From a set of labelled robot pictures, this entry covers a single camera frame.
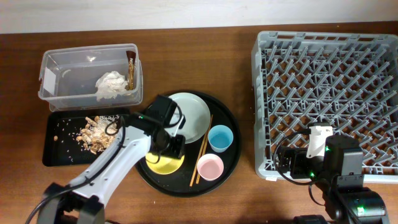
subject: pink cup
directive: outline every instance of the pink cup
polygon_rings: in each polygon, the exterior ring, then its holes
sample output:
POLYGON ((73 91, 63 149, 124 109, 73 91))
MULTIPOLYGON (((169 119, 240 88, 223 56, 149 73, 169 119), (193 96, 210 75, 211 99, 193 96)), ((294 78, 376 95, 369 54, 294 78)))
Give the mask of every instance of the pink cup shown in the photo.
POLYGON ((224 171, 224 163, 214 154, 205 154, 198 161, 198 173, 207 181, 219 178, 224 171))

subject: white wall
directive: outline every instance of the white wall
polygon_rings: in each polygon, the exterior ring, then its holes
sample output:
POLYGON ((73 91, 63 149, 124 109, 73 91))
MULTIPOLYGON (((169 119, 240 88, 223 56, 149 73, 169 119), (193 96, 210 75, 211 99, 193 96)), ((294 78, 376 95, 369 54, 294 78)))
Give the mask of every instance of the white wall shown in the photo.
POLYGON ((0 33, 398 20, 398 0, 0 1, 0 33))

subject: wooden table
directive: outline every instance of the wooden table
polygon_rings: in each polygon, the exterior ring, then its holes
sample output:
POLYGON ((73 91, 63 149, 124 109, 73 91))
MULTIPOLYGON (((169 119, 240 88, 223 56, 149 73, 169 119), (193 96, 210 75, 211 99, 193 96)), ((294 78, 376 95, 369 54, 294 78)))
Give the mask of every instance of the wooden table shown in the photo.
MULTIPOLYGON (((178 89, 213 95, 238 119, 243 151, 220 188, 195 198, 164 195, 132 169, 111 197, 106 218, 121 223, 289 223, 294 216, 320 214, 329 219, 306 187, 268 182, 254 171, 251 49, 262 30, 398 34, 398 22, 0 35, 0 223, 24 222, 52 182, 65 185, 86 167, 42 164, 50 114, 48 103, 37 96, 43 53, 124 43, 138 46, 144 71, 144 101, 134 110, 178 89)), ((397 222, 397 186, 366 186, 381 195, 392 223, 397 222)), ((319 190, 314 194, 322 200, 319 190)))

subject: white robot part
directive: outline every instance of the white robot part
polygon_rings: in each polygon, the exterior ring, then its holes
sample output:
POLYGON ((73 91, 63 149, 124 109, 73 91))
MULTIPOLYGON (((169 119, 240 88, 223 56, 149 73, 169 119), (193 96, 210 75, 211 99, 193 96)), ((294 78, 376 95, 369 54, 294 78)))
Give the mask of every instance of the white robot part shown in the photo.
POLYGON ((312 126, 310 134, 310 144, 308 145, 307 158, 325 155, 326 138, 333 135, 331 126, 312 126))
MULTIPOLYGON (((118 148, 122 138, 121 131, 118 132, 115 141, 104 151, 92 165, 89 166, 78 177, 70 181, 70 185, 74 186, 85 181, 86 177, 90 178, 97 173, 114 154, 118 148)), ((151 144, 150 136, 144 134, 144 131, 133 126, 126 128, 126 137, 124 144, 117 156, 113 159, 109 166, 92 181, 84 187, 74 190, 73 192, 90 198, 95 195, 99 198, 104 207, 112 196, 112 193, 118 187, 123 178, 130 169, 149 152, 151 144)))

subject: black round tray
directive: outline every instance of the black round tray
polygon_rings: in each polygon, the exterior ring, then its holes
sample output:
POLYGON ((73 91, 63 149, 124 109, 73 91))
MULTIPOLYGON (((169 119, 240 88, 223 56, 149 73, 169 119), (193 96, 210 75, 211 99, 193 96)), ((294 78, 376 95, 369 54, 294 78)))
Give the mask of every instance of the black round tray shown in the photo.
POLYGON ((172 174, 155 174, 149 169, 145 158, 141 159, 136 167, 141 177, 149 185, 160 192, 176 197, 194 197, 211 192, 224 183, 228 177, 230 177, 241 155, 242 140, 238 122, 229 109, 222 104, 222 102, 218 101, 212 96, 197 91, 184 92, 193 93, 206 102, 210 113, 213 115, 211 127, 222 124, 229 127, 234 133, 234 141, 225 152, 217 153, 211 149, 209 144, 207 144, 206 154, 216 154, 220 156, 224 162, 224 171, 222 175, 214 181, 206 181, 201 178, 199 184, 196 184, 195 177, 193 186, 189 186, 204 136, 195 142, 185 145, 184 162, 181 167, 172 174))

